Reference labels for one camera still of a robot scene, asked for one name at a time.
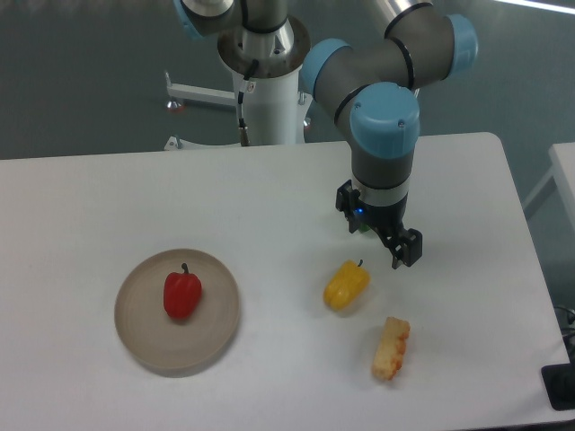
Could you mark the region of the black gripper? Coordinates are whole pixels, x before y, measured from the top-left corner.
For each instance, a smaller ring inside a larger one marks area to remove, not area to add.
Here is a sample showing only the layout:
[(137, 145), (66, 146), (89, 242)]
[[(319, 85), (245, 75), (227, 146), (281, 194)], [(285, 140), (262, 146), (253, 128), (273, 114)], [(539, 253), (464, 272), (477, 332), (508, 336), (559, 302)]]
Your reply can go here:
[(358, 189), (347, 180), (336, 191), (335, 207), (344, 214), (350, 233), (356, 232), (361, 224), (367, 224), (386, 247), (392, 247), (392, 268), (410, 268), (422, 256), (423, 235), (420, 231), (403, 226), (408, 196), (391, 206), (375, 206), (359, 197)]

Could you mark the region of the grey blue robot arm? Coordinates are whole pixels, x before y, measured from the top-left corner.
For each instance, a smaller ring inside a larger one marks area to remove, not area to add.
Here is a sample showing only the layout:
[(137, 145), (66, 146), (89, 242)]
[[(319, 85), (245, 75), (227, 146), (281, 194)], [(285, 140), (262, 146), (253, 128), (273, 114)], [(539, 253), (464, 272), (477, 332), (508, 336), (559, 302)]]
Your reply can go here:
[(403, 225), (414, 148), (420, 136), (417, 91), (469, 69), (478, 39), (461, 15), (443, 16), (430, 1), (371, 1), (382, 40), (356, 49), (343, 40), (318, 43), (285, 1), (177, 1), (193, 39), (217, 36), (218, 55), (233, 77), (242, 146), (294, 144), (311, 97), (351, 151), (351, 178), (336, 193), (349, 230), (374, 231), (393, 266), (422, 254), (419, 231)]

